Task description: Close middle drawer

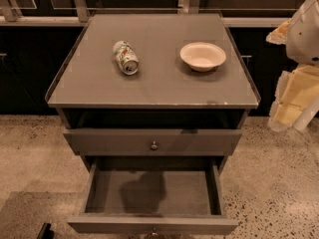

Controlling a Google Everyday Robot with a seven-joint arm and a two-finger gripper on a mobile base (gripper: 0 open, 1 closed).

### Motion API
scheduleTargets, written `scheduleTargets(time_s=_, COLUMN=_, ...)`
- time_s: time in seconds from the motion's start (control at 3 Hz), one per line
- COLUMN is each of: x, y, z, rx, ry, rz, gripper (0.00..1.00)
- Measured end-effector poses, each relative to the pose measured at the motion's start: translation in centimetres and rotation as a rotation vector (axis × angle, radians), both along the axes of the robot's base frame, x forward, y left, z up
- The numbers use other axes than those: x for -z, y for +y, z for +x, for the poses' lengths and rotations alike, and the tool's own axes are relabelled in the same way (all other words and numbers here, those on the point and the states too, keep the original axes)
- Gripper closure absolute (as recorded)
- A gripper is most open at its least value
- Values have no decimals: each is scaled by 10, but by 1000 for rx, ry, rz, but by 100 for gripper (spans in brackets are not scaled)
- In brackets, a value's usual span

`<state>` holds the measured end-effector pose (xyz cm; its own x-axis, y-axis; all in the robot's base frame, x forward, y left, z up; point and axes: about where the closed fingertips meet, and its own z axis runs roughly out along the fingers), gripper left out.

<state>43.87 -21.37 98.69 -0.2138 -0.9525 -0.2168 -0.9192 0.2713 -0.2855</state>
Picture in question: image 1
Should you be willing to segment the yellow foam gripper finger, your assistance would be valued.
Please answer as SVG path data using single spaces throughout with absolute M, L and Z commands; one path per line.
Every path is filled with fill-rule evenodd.
M 275 30 L 273 30 L 267 35 L 266 41 L 271 44 L 285 45 L 289 25 L 290 20 L 287 19 L 279 27 L 277 27 Z
M 319 67 L 300 64 L 279 77 L 268 125 L 274 131 L 293 127 L 302 112 L 319 97 Z

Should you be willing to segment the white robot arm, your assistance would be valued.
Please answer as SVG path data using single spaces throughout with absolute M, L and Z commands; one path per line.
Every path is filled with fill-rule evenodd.
M 268 125 L 274 131 L 303 130 L 319 111 L 319 0 L 305 0 L 266 41 L 284 44 L 287 57 L 297 63 L 278 79 Z

